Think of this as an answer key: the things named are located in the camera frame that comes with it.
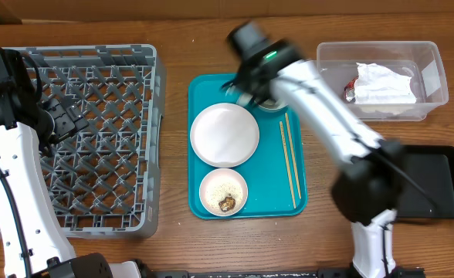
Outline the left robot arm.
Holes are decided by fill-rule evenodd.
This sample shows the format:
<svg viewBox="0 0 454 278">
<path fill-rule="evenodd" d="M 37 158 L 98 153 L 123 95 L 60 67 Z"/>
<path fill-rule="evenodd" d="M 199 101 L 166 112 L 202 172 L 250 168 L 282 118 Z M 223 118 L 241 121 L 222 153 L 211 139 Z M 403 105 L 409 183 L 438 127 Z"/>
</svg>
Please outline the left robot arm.
<svg viewBox="0 0 454 278">
<path fill-rule="evenodd" d="M 99 253 L 77 256 L 56 218 L 40 157 L 86 128 L 71 97 L 42 100 L 35 61 L 0 48 L 0 231 L 7 277 L 112 277 Z"/>
</svg>

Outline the brown food scrap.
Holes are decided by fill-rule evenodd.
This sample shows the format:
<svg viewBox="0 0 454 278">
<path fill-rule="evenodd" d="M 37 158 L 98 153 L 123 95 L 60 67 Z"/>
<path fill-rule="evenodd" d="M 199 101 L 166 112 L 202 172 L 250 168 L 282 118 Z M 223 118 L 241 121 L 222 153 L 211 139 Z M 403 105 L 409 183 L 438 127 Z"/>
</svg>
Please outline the brown food scrap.
<svg viewBox="0 0 454 278">
<path fill-rule="evenodd" d="M 227 195 L 219 202 L 219 209 L 222 212 L 229 212 L 235 208 L 235 204 L 236 200 L 231 195 Z"/>
</svg>

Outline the red snack wrapper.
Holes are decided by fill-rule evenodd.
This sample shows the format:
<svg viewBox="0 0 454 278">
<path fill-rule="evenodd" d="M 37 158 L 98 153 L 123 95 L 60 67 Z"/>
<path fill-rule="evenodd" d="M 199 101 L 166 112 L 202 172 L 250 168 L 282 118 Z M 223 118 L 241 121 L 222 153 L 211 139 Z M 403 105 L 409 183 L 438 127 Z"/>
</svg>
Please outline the red snack wrapper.
<svg viewBox="0 0 454 278">
<path fill-rule="evenodd" d="M 356 83 L 357 79 L 358 79 L 358 77 L 356 76 L 344 88 L 344 99 L 348 103 L 355 102 L 355 83 Z"/>
</svg>

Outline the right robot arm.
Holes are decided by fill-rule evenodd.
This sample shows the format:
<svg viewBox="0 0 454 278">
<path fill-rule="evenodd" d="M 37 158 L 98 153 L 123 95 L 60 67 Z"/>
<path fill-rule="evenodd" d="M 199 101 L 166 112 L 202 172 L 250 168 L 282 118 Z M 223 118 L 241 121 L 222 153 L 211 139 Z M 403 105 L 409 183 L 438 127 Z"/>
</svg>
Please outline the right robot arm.
<svg viewBox="0 0 454 278">
<path fill-rule="evenodd" d="M 235 27 L 227 42 L 241 64 L 224 84 L 249 96 L 250 106 L 286 104 L 313 129 L 340 169 L 331 196 L 351 222 L 352 269 L 360 277 L 391 277 L 392 225 L 403 191 L 402 145 L 386 141 L 356 117 L 291 42 L 271 42 L 254 23 Z"/>
</svg>

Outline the large white plate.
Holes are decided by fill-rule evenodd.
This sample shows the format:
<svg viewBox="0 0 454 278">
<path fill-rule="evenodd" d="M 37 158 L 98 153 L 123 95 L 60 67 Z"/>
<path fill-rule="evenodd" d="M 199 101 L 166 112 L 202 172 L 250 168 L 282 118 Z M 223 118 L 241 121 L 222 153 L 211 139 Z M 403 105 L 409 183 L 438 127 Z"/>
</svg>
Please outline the large white plate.
<svg viewBox="0 0 454 278">
<path fill-rule="evenodd" d="M 233 103 L 217 103 L 193 120 L 189 139 L 194 153 L 208 165 L 233 168 L 248 161 L 259 144 L 254 116 Z"/>
</svg>

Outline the white napkin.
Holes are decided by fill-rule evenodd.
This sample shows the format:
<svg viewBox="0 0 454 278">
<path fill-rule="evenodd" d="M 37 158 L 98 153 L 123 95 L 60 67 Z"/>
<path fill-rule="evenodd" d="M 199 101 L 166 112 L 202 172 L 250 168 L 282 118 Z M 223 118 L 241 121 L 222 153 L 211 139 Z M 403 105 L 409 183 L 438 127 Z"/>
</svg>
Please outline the white napkin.
<svg viewBox="0 0 454 278">
<path fill-rule="evenodd" d="M 416 97 L 411 77 L 398 74 L 376 63 L 357 63 L 354 82 L 355 104 L 412 104 Z"/>
</svg>

